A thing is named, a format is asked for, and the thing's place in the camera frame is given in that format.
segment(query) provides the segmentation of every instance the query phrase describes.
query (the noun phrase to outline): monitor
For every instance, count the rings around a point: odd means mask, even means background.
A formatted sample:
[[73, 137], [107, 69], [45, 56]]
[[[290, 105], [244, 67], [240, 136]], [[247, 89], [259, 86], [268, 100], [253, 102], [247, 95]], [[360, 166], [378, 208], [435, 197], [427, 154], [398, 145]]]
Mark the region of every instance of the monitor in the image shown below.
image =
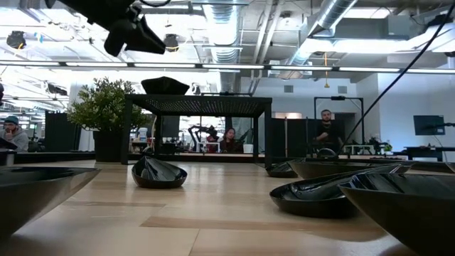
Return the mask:
[[444, 116], [415, 115], [414, 130], [417, 136], [445, 135]]

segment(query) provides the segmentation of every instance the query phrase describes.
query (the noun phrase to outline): black bowl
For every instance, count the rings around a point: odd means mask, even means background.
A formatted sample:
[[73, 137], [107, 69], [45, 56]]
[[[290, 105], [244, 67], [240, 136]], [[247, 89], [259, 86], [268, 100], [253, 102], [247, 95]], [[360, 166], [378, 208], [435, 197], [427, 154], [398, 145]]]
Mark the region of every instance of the black bowl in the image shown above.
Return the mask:
[[333, 174], [371, 169], [384, 164], [354, 163], [354, 162], [289, 162], [290, 167], [303, 179], [318, 178]]
[[455, 176], [361, 174], [340, 189], [419, 255], [455, 255]]
[[1, 167], [0, 240], [66, 201], [99, 172], [93, 168]]
[[188, 174], [165, 161], [143, 156], [132, 168], [133, 179], [141, 188], [178, 188]]
[[[291, 160], [292, 162], [305, 161], [305, 159]], [[289, 161], [285, 161], [279, 164], [275, 164], [271, 167], [266, 168], [267, 174], [273, 178], [297, 178], [298, 175], [288, 165]]]
[[284, 212], [312, 218], [349, 218], [357, 208], [343, 195], [338, 184], [365, 172], [404, 172], [409, 168], [381, 166], [374, 169], [333, 174], [289, 183], [270, 192], [274, 203]]
[[142, 80], [141, 84], [148, 95], [185, 95], [190, 88], [188, 85], [168, 77]]

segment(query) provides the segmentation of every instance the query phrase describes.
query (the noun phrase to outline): table surface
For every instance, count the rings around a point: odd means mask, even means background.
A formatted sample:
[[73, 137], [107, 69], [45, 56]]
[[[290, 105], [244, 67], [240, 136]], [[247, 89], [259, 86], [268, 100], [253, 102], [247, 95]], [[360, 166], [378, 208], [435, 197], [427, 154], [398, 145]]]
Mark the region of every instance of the table surface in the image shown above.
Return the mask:
[[102, 171], [18, 231], [0, 255], [414, 255], [365, 216], [324, 220], [279, 211], [268, 193], [299, 178], [270, 178], [254, 164], [173, 164], [188, 172], [183, 188], [174, 190], [137, 188], [131, 166], [120, 164], [29, 165]]

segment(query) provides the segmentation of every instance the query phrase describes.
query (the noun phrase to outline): man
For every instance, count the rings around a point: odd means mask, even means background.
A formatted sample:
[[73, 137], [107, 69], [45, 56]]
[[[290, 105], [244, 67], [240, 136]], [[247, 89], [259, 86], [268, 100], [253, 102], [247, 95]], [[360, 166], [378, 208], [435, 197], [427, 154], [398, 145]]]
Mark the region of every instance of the man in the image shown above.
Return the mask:
[[28, 135], [19, 127], [19, 119], [9, 116], [4, 121], [4, 130], [0, 131], [0, 138], [17, 146], [17, 152], [27, 152]]
[[337, 152], [343, 144], [341, 131], [336, 125], [332, 124], [332, 112], [330, 110], [322, 110], [321, 118], [322, 122], [316, 130], [316, 134], [318, 134], [316, 140], [321, 142], [324, 147]]

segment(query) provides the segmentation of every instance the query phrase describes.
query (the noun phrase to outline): black shelf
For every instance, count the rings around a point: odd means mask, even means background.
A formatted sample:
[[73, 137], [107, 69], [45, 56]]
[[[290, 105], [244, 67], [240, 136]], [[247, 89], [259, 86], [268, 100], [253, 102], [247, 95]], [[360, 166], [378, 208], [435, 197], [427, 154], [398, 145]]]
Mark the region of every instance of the black shelf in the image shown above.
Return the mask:
[[126, 95], [133, 104], [158, 115], [259, 117], [272, 98], [232, 96]]
[[155, 156], [160, 152], [163, 116], [249, 117], [253, 118], [253, 160], [259, 159], [259, 117], [264, 113], [265, 166], [272, 165], [272, 98], [184, 95], [125, 95], [122, 164], [128, 164], [129, 130], [133, 105], [156, 115]]

